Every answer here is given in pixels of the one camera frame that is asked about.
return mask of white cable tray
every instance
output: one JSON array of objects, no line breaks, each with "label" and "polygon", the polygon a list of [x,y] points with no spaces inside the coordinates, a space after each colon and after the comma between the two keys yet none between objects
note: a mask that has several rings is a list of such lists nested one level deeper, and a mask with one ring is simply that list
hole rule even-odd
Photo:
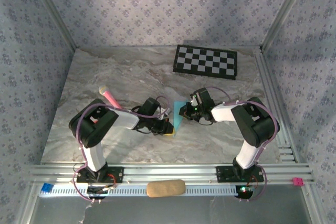
[{"label": "white cable tray", "polygon": [[[78,188],[83,195],[87,195],[86,188]],[[182,196],[236,196],[236,186],[234,185],[204,185],[186,186],[185,194]],[[79,196],[71,185],[55,185],[51,192],[41,191],[40,197],[70,197]],[[145,186],[118,186],[109,190],[107,194],[90,196],[147,196]]]}]

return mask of floral wallpaper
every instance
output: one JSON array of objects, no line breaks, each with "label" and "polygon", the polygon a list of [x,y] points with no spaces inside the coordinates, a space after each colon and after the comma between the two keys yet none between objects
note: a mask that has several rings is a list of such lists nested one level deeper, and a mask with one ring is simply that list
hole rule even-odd
[{"label": "floral wallpaper", "polygon": [[14,223],[39,164],[72,52],[40,0],[0,0],[0,223]]},{"label": "floral wallpaper", "polygon": [[261,44],[284,0],[53,0],[76,45]]},{"label": "floral wallpaper", "polygon": [[297,0],[267,52],[296,146],[336,223],[336,0]]}]

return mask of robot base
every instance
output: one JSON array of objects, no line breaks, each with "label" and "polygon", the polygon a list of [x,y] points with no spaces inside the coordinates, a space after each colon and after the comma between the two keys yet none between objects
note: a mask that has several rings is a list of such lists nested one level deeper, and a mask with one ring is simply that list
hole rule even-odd
[{"label": "robot base", "polygon": [[255,176],[258,182],[264,182],[262,170],[257,166],[249,168],[244,174],[240,175],[239,177],[235,174],[234,167],[232,165],[217,166],[216,175],[218,183],[248,183],[252,176]]},{"label": "robot base", "polygon": [[82,169],[78,172],[76,183],[106,183],[106,184],[114,184],[114,180],[112,176],[108,176],[108,174],[112,174],[116,183],[122,183],[123,175],[124,175],[124,167],[109,167],[104,165],[102,169],[97,172],[93,172],[89,167],[86,169]]}]

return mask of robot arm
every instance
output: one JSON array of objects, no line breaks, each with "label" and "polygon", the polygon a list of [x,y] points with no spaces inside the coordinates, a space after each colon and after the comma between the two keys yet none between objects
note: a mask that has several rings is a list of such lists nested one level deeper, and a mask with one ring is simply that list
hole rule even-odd
[{"label": "robot arm", "polygon": [[[258,156],[262,143],[271,138],[275,131],[275,125],[270,115],[255,105],[225,105],[216,106],[205,88],[196,90],[192,95],[192,101],[180,109],[180,115],[188,120],[199,122],[204,118],[210,122],[235,121],[244,137],[244,143],[239,154],[233,160],[234,177],[240,180],[250,174],[255,167],[255,159]],[[257,98],[249,101],[262,102]],[[107,163],[103,155],[101,140],[112,126],[125,127],[130,130],[148,128],[153,134],[172,134],[173,125],[168,118],[144,118],[126,111],[111,110],[100,99],[95,99],[69,123],[69,128],[76,137],[77,125],[84,111],[94,104],[100,104],[89,110],[80,125],[80,141],[83,144],[83,152],[87,158],[87,168],[90,177],[100,182],[106,177]],[[152,116],[161,110],[160,104],[153,98],[148,98],[144,105],[133,108],[133,112],[140,115]]]},{"label": "robot arm", "polygon": [[[88,107],[92,107],[80,124],[80,141],[83,144],[83,152],[87,159],[87,168],[90,177],[99,182],[106,176],[107,163],[103,155],[101,141],[112,126],[119,126],[130,130],[139,131],[146,127],[149,133],[154,135],[169,135],[173,133],[173,125],[165,115],[160,118],[138,117],[127,111],[111,110],[100,99],[95,99],[82,111],[73,117],[69,123],[74,137],[76,137],[77,125],[80,117]],[[140,115],[152,116],[159,109],[160,103],[153,98],[148,98],[142,106],[132,109]]]},{"label": "robot arm", "polygon": [[[213,123],[223,121],[237,123],[244,137],[244,143],[233,160],[233,169],[238,178],[249,173],[254,168],[262,143],[274,134],[275,126],[270,115],[260,107],[251,104],[225,105],[221,103],[216,106],[205,88],[196,90],[191,94],[191,98],[192,101],[180,109],[180,115],[188,120],[199,122],[200,118],[204,118]],[[263,105],[257,97],[249,101]]]}]

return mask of pink lego brick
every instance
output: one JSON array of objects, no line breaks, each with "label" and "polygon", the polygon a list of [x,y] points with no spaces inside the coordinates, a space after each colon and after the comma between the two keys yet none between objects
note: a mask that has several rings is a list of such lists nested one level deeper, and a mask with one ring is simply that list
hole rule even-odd
[{"label": "pink lego brick", "polygon": [[298,177],[293,178],[293,185],[303,186],[304,185],[303,179]]}]

